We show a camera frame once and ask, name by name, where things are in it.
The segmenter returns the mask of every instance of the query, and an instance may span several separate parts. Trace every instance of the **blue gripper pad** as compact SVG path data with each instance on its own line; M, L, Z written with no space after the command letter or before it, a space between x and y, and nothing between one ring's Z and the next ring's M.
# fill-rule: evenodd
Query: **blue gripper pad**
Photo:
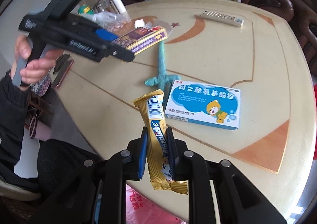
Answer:
M168 163L170 164L170 174L172 176L172 180L175 180L175 167L178 164L178 155L176 144L173 136L172 128L166 129L167 136L167 148L168 148Z
M104 39L106 41L113 41L113 40L119 38L118 35L110 33L110 32L108 32L107 30L104 30L104 29L98 29L95 32L95 34L98 35L101 39Z
M146 148L147 148L147 128L144 127L141 134L141 150L140 150L140 157L139 157L139 172L138 177L142 179L145 171L145 161L146 161Z

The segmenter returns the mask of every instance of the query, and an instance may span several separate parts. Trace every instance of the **glass jar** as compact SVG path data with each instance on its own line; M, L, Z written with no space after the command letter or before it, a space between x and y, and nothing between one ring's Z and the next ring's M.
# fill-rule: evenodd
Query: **glass jar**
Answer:
M118 14L118 11L113 5L111 0L98 0L96 5L94 6L94 12L99 13L103 11L108 11L108 12Z

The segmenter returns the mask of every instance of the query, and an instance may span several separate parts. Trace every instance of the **barcode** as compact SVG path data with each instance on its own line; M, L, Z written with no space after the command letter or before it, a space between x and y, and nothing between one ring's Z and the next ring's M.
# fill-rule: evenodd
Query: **barcode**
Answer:
M162 106L158 100L158 96L153 96L147 100L147 110L148 110L150 119L153 119L153 118L164 119Z
M177 116L172 116L172 115L167 115L168 118L171 118L171 119L176 119L176 120L181 120L181 121L186 121L188 122L188 119L187 118L184 118L184 117L177 117Z

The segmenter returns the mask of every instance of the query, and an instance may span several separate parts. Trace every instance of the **star decoration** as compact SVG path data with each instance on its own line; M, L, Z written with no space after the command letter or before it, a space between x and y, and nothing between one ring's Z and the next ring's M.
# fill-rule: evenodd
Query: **star decoration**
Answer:
M177 26L180 26L180 23L178 22L178 23L172 23L171 24L171 27L173 27L173 28L175 28L175 27L177 27Z

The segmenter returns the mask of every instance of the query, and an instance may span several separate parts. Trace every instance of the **finger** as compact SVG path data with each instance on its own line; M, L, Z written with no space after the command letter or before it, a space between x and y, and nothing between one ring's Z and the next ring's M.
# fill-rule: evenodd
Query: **finger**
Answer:
M64 52L64 49L49 50L46 53L45 58L57 60L58 57L60 57L63 54L63 52Z
M22 82L25 83L25 84L35 84L39 81L41 81L42 79L39 79L39 78L28 78L28 77L23 77L22 78Z
M54 67L55 64L56 64L56 61L53 59L42 58L42 59L32 60L31 62L28 63L26 68L32 69L32 70L46 69L48 71L50 68Z
M19 35L15 43L15 57L27 59L31 54L31 46L24 35Z
M48 70L46 69L38 69L38 70L32 70L32 69L22 69L20 71L21 77L26 78L39 78L40 80L47 76Z

